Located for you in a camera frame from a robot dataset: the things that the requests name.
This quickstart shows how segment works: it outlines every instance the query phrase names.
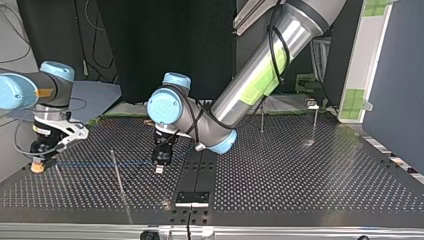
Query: gray robot arm segment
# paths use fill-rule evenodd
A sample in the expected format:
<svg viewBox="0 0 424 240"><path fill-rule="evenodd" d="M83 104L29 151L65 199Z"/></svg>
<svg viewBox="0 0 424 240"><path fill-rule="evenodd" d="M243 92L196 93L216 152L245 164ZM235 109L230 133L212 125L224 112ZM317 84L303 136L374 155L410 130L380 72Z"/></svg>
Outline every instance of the gray robot arm segment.
<svg viewBox="0 0 424 240"><path fill-rule="evenodd" d="M277 36L272 39L280 73L285 63L293 60L313 37L322 35L328 29L344 3L344 0L288 0L284 4L283 14L276 19L274 26L281 32L289 59L283 42ZM235 130L230 128L236 127L249 109L279 84L272 68L267 40L261 43L221 94L210 114L200 114L203 111L199 106L181 100L187 97L182 97L178 91L188 91L190 82L186 76L165 75L164 84L172 85L174 89L154 92L148 103L148 113L159 126L172 124L196 139L198 144L219 154L227 152L236 139Z"/></svg>

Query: dark background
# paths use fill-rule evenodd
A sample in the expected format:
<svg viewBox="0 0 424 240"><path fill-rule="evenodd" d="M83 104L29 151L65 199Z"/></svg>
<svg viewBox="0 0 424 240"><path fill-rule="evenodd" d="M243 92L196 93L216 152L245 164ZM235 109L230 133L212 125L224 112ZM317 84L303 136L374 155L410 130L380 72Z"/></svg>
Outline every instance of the dark background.
<svg viewBox="0 0 424 240"><path fill-rule="evenodd" d="M99 31L86 19L86 0L18 0L39 65L59 61L74 67L79 80L117 82L129 103L146 101L170 71L191 77L191 97L216 99L266 34L269 13L241 37L233 34L245 2L91 0L87 15L105 29ZM312 72L308 46L277 91L293 93L296 75Z"/></svg>

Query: metal optical breadboard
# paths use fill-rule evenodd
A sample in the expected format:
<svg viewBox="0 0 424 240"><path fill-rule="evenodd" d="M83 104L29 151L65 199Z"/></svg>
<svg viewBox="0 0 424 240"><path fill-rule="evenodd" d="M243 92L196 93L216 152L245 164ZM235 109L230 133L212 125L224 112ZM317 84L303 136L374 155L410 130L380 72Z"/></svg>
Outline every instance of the metal optical breadboard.
<svg viewBox="0 0 424 240"><path fill-rule="evenodd" d="M154 127L144 120L104 119L45 173L27 168L1 183L0 221L169 224L190 140L180 138L172 165L155 174Z"/></svg>
<svg viewBox="0 0 424 240"><path fill-rule="evenodd" d="M313 121L267 116L261 133L253 117L227 154L203 154L216 161L215 177L201 172L196 186L213 192L203 223L424 227L423 185L351 128L329 116L315 129Z"/></svg>

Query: green padding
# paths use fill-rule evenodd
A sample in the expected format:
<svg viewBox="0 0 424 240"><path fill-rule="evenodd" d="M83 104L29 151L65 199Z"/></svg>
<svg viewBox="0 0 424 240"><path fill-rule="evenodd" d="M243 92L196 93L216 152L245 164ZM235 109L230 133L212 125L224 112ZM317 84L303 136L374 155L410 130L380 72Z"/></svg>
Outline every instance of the green padding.
<svg viewBox="0 0 424 240"><path fill-rule="evenodd" d="M279 72L283 72L286 64L285 51L278 46L274 47L275 58L277 60ZM265 94L270 94L275 87L278 86L279 81L275 75L274 67L272 65L271 54L268 53L264 59L256 66L253 80L244 90L240 100L249 105L255 103Z"/></svg>
<svg viewBox="0 0 424 240"><path fill-rule="evenodd" d="M347 89L340 118L359 119L364 106L364 95L365 90L363 89Z"/></svg>
<svg viewBox="0 0 424 240"><path fill-rule="evenodd" d="M364 10L365 17L383 16L390 0L367 0Z"/></svg>

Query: robotic arm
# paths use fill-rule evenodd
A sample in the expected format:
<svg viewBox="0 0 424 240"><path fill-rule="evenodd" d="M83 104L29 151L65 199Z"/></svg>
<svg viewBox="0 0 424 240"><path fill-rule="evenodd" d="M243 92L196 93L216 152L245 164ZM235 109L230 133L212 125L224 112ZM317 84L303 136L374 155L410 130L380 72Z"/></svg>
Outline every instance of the robotic arm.
<svg viewBox="0 0 424 240"><path fill-rule="evenodd" d="M156 123L156 148L152 160L158 166L172 158L176 135L184 132L196 141L196 150L209 149L218 154L230 150L237 138L234 129L262 97L278 86L270 45L281 74L285 66L316 36L322 35L340 13L345 0L288 0L273 26L277 33L271 42L264 40L225 91L206 111L188 100L191 80L165 74L163 85L149 99L147 110Z"/></svg>
<svg viewBox="0 0 424 240"><path fill-rule="evenodd" d="M33 108L33 130L37 140L25 155L32 156L31 170L41 173L54 156L71 145L86 139L88 130L81 122L71 120L69 102L75 71L71 67L44 62L40 72L17 73L0 69L0 109Z"/></svg>

